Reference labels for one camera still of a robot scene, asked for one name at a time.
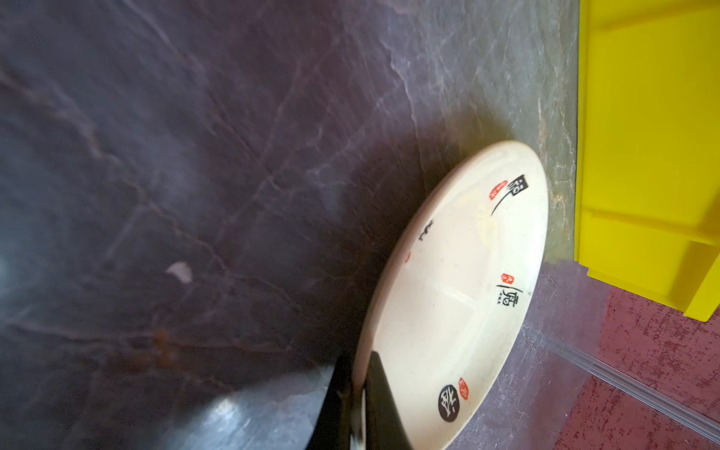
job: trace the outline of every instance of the marble surface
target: marble surface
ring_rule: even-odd
[[[563,371],[562,414],[584,379],[532,336],[592,345],[592,326],[562,318],[602,290],[563,262],[577,8],[0,4],[2,447],[301,449],[403,227],[463,157],[507,138],[549,177],[549,307],[454,445],[550,433],[523,419],[530,392]]]

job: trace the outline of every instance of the black circle emblem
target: black circle emblem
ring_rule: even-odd
[[[460,412],[460,399],[457,397],[455,386],[448,384],[440,391],[438,397],[438,411],[440,417],[446,422],[452,422]]]

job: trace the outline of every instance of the red oval seal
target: red oval seal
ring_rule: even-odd
[[[467,387],[467,383],[464,379],[460,379],[460,382],[458,383],[460,387],[460,395],[467,400],[467,398],[470,396],[470,389]]]
[[[495,186],[495,188],[492,190],[492,192],[490,192],[490,199],[491,200],[494,199],[498,195],[498,192],[500,192],[503,189],[503,187],[505,187],[506,184],[508,184],[508,180],[505,180],[502,183]]]

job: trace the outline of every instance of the white plate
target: white plate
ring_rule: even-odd
[[[425,201],[375,290],[354,363],[378,352],[415,450],[447,447],[498,377],[540,270],[547,185],[527,145],[491,145]]]

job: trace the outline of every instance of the transparent plastic strip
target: transparent plastic strip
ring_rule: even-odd
[[[602,379],[604,382],[635,397],[645,405],[682,423],[684,426],[705,436],[716,444],[720,444],[720,423],[642,384],[635,378],[625,375],[583,351],[566,346],[545,336],[539,336],[538,343],[581,369]]]

